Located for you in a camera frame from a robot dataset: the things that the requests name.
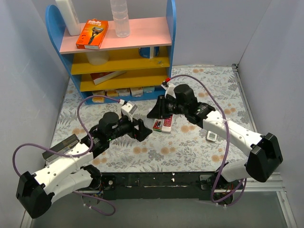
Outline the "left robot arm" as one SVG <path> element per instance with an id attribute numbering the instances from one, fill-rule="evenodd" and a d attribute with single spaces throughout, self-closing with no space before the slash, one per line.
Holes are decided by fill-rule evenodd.
<path id="1" fill-rule="evenodd" d="M 30 217 L 36 219 L 61 197 L 78 189 L 100 187 L 100 171 L 86 163 L 107 150 L 111 140 L 128 135 L 141 142 L 151 133 L 142 119 L 131 121 L 126 115 L 119 117 L 114 112 L 107 112 L 91 131 L 93 147 L 90 147 L 89 139 L 83 138 L 64 157 L 47 167 L 33 174 L 23 173 L 19 177 L 16 197 Z"/>

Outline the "grey white remote control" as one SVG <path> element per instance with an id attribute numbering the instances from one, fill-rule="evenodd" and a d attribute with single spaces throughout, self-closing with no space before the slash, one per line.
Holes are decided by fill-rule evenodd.
<path id="1" fill-rule="evenodd" d="M 215 142 L 217 140 L 217 136 L 218 136 L 217 134 L 208 131 L 206 135 L 206 140 L 209 142 Z"/>

